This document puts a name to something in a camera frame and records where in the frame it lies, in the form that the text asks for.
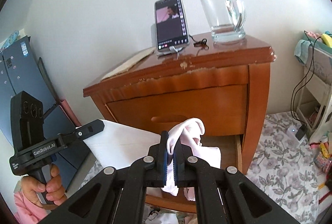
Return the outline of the left hand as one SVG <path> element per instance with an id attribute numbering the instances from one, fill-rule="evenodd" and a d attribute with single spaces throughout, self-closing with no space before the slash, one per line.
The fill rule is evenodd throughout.
<path id="1" fill-rule="evenodd" d="M 43 184 L 31 176 L 24 176 L 21 179 L 21 189 L 24 196 L 38 207 L 42 204 L 38 198 L 38 193 L 46 192 L 46 199 L 60 206 L 67 200 L 65 188 L 62 185 L 60 170 L 57 165 L 53 164 L 50 168 L 51 179 L 48 183 Z"/>

